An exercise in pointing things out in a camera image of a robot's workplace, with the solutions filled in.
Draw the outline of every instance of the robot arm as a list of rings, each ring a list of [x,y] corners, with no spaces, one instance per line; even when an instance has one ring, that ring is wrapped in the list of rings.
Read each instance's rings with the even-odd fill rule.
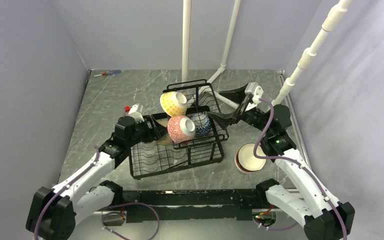
[[[220,92],[223,97],[238,103],[239,107],[233,113],[209,115],[225,128],[242,120],[262,131],[270,116],[270,112],[264,113],[256,108],[262,94],[263,91],[256,82],[232,91]],[[286,132],[292,125],[288,107],[275,105],[273,108],[273,121],[261,139],[260,146],[265,155],[272,156],[272,161],[286,173],[303,199],[291,194],[274,179],[269,179],[256,186],[260,201],[275,205],[286,212],[304,228],[309,240],[339,240],[343,237],[335,210],[344,222],[346,234],[350,234],[355,214],[353,206],[349,202],[342,204],[303,160],[296,149],[297,146]],[[285,158],[295,160],[296,164]]]
[[[94,191],[89,192],[89,189],[116,169],[129,156],[131,147],[158,140],[167,133],[167,129],[152,116],[142,116],[141,110],[142,106],[136,104],[127,116],[120,117],[111,137],[72,176],[52,189],[42,187],[34,194],[27,230],[35,231],[41,212],[52,198],[54,200],[45,209],[38,228],[38,235],[47,240],[65,240],[75,226],[94,211],[123,202],[123,188],[114,182],[104,181]]]

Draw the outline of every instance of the red patterned bowl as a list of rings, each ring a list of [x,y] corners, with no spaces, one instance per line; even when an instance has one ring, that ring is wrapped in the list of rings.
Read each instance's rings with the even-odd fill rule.
[[[174,116],[168,120],[168,135],[176,144],[195,137],[195,124],[187,116]]]

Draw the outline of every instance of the black metal frame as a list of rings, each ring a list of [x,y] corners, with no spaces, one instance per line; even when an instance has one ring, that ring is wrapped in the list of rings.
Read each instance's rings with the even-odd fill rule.
[[[259,201],[256,189],[220,190],[125,190],[125,203],[141,202],[152,205],[161,220],[224,219],[250,221],[253,209],[268,209],[269,203]],[[127,223],[154,221],[147,208],[129,205]]]
[[[200,88],[208,88],[211,93],[205,92],[198,95]],[[195,113],[220,113],[220,106],[214,96],[213,87],[205,79],[170,84],[163,93],[171,91],[181,92],[187,99],[194,99],[194,104],[186,110],[188,117]],[[155,128],[159,121],[170,119],[165,112],[145,115],[143,118],[152,128]],[[189,141],[173,143],[169,146],[159,145],[155,141],[134,145],[128,153],[130,175],[138,180],[220,163],[225,156],[221,142],[229,139],[229,133],[211,118],[210,125],[209,134],[196,136]]]

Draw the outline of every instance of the white wall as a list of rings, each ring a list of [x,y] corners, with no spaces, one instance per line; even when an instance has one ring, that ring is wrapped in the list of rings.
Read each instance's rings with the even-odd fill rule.
[[[234,0],[193,0],[189,68],[220,66]],[[242,0],[227,67],[285,69],[321,0]],[[53,0],[89,69],[180,69],[182,0]]]
[[[0,240],[58,180],[88,72],[50,0],[0,0]]]
[[[290,76],[329,9],[323,0]],[[311,165],[356,214],[351,240],[384,240],[384,0],[354,0],[291,92]]]

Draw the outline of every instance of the blue patterned bowl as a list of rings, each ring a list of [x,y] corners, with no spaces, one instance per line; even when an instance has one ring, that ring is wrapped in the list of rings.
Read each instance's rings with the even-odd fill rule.
[[[191,118],[195,124],[196,135],[204,136],[210,133],[211,122],[210,117],[202,112],[194,113]]]

